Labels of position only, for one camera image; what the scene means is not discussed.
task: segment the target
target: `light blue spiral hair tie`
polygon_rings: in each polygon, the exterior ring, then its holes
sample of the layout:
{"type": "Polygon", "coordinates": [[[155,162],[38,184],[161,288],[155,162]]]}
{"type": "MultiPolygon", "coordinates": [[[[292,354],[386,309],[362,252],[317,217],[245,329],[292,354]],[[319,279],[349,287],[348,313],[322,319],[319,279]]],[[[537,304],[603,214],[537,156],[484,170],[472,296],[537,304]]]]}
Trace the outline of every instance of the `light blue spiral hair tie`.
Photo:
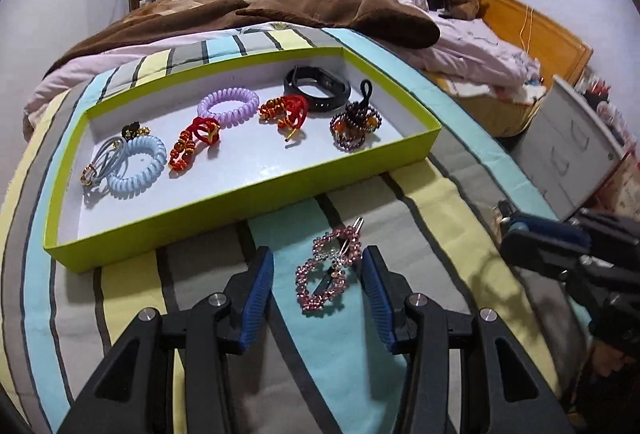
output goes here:
{"type": "Polygon", "coordinates": [[[153,160],[142,172],[130,178],[121,178],[115,173],[107,177],[107,184],[111,194],[115,196],[134,195],[146,188],[158,179],[166,164],[166,148],[164,144],[155,136],[138,136],[127,142],[126,156],[133,154],[147,153],[153,160]]]}

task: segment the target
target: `pink beaded hair clip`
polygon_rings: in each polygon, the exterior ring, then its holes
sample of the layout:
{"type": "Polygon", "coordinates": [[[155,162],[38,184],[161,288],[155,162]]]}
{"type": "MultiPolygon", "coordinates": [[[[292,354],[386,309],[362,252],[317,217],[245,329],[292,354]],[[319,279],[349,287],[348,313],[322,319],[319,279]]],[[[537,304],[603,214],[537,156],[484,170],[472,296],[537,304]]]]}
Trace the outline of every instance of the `pink beaded hair clip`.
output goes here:
{"type": "Polygon", "coordinates": [[[347,289],[344,269],[362,258],[360,228],[363,222],[364,219],[359,217],[353,226],[336,227],[322,237],[314,239],[313,257],[296,268],[296,293],[303,313],[322,309],[327,301],[333,300],[347,289]],[[327,251],[325,247],[334,239],[343,240],[342,247],[340,250],[331,248],[327,251]],[[321,282],[318,290],[309,293],[307,289],[309,272],[322,266],[325,260],[331,260],[331,268],[327,270],[326,275],[329,277],[326,289],[318,291],[321,289],[321,282]]]}

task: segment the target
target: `blue gripper pad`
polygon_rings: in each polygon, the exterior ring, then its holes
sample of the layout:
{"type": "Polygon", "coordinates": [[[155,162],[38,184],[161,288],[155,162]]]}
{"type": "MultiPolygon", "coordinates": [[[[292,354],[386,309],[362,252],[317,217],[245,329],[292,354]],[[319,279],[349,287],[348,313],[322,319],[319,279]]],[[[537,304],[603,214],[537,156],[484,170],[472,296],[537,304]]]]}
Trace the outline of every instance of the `blue gripper pad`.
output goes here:
{"type": "Polygon", "coordinates": [[[226,339],[235,343],[234,351],[244,353],[254,343],[272,285],[273,254],[261,246],[247,271],[231,277],[225,288],[225,295],[231,299],[226,339]]]}
{"type": "Polygon", "coordinates": [[[391,353],[404,353],[403,344],[411,336],[404,314],[404,299],[412,292],[409,284],[402,275],[388,270],[375,246],[362,254],[360,277],[378,337],[391,353]]]}
{"type": "Polygon", "coordinates": [[[558,223],[534,215],[520,214],[511,218],[509,230],[512,229],[524,229],[524,231],[530,231],[550,239],[562,240],[585,249],[591,248],[591,239],[588,234],[580,227],[569,223],[558,223]]]}

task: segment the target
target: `drawer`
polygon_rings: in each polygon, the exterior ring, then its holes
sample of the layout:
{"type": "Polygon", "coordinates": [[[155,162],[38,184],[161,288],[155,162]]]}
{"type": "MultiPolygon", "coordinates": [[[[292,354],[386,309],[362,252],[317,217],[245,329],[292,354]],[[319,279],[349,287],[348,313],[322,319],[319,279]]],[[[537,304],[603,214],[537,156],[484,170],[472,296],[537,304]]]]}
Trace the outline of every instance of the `drawer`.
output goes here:
{"type": "Polygon", "coordinates": [[[542,115],[553,125],[585,166],[591,167],[595,163],[602,165],[602,178],[616,165],[618,157],[603,131],[586,110],[590,109],[585,109],[565,93],[560,85],[556,85],[547,94],[538,115],[542,115]]]}
{"type": "Polygon", "coordinates": [[[533,186],[540,191],[551,209],[560,219],[565,219],[574,213],[578,205],[571,202],[557,177],[547,170],[540,161],[540,157],[542,157],[542,153],[531,143],[526,148],[518,147],[513,153],[515,162],[533,186]]]}
{"type": "Polygon", "coordinates": [[[609,171],[609,162],[601,153],[587,160],[567,142],[544,115],[536,116],[535,127],[520,144],[537,151],[537,161],[556,180],[574,205],[581,205],[609,171]]]}

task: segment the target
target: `orange bead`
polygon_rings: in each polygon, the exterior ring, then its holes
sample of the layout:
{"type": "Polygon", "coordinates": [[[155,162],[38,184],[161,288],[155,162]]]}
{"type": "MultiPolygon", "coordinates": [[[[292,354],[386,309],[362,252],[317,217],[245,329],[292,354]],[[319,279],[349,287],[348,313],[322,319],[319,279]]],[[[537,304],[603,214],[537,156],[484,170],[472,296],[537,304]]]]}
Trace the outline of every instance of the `orange bead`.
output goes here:
{"type": "Polygon", "coordinates": [[[338,121],[336,121],[334,123],[334,131],[335,132],[340,132],[340,133],[344,132],[344,121],[343,120],[339,119],[338,121]]]}
{"type": "Polygon", "coordinates": [[[367,127],[375,128],[377,126],[378,126],[378,118],[376,118],[375,116],[369,116],[367,118],[367,127]]]}

